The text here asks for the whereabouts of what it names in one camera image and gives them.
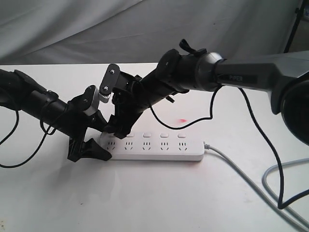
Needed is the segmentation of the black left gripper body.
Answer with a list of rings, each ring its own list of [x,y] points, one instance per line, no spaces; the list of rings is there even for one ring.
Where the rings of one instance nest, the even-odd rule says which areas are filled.
[[[57,124],[59,130],[69,136],[68,159],[78,161],[82,143],[85,142],[85,134],[89,128],[89,117],[83,110],[83,94],[78,95],[67,102],[67,108]]]

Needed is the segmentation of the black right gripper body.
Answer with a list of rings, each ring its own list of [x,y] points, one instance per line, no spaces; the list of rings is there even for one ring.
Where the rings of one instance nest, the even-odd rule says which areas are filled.
[[[150,93],[146,84],[142,82],[149,77],[151,77],[150,73],[141,77],[121,71],[113,88],[114,115],[129,120],[132,126],[150,106]]]

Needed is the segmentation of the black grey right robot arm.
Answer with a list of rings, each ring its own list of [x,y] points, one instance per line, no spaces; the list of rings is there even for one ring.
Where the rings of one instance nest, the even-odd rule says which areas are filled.
[[[100,93],[112,94],[115,112],[105,132],[124,138],[146,109],[170,95],[229,86],[266,92],[272,113],[281,114],[297,139],[309,142],[308,51],[225,59],[206,49],[194,50],[186,41],[180,47],[185,55],[169,50],[145,77],[108,66]]]

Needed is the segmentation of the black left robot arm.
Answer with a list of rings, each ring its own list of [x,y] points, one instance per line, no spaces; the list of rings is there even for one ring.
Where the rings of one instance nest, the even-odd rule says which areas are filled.
[[[94,139],[84,141],[88,128],[102,132],[107,122],[99,106],[98,89],[87,87],[83,94],[68,102],[47,90],[27,74],[15,70],[0,72],[1,106],[23,111],[69,137],[68,159],[76,162],[82,158],[108,161],[110,152]]]

